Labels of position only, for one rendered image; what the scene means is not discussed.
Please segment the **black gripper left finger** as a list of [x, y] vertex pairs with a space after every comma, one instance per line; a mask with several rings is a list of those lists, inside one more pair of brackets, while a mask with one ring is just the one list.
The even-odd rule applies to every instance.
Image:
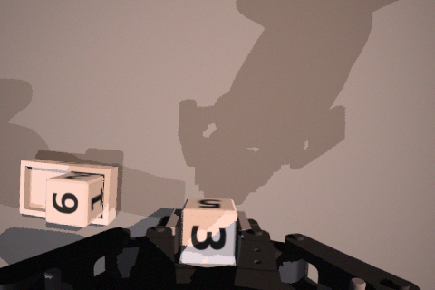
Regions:
[[[115, 227], [1, 267], [0, 290], [102, 290], [126, 278], [127, 287], [176, 284], [181, 210], [162, 217], [144, 237]], [[105, 271], [94, 276], [94, 265], [104, 256]]]

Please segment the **cream rectangular tray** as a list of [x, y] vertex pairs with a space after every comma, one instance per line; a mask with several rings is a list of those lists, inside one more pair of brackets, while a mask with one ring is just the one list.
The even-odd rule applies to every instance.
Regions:
[[92, 223], [109, 225], [116, 218], [118, 167], [45, 159], [21, 160], [20, 213], [45, 217], [46, 180], [66, 173], [103, 175], [103, 214]]

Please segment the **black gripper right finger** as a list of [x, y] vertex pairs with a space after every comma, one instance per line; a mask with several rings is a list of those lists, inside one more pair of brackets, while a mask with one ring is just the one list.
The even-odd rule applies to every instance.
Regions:
[[[295, 233], [286, 235], [285, 242], [270, 240], [245, 211], [237, 211], [235, 260], [235, 286], [283, 290], [284, 283], [296, 290], [420, 290], [308, 236]], [[318, 283], [308, 278], [309, 263], [317, 269]]]

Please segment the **peach calendar cube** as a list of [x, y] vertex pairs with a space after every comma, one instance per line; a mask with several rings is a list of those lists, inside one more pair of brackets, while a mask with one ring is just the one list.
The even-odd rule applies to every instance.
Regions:
[[103, 214], [104, 178], [72, 172], [48, 178], [45, 220], [87, 227]]
[[237, 210], [232, 199], [188, 198], [181, 217], [182, 263], [235, 263]]

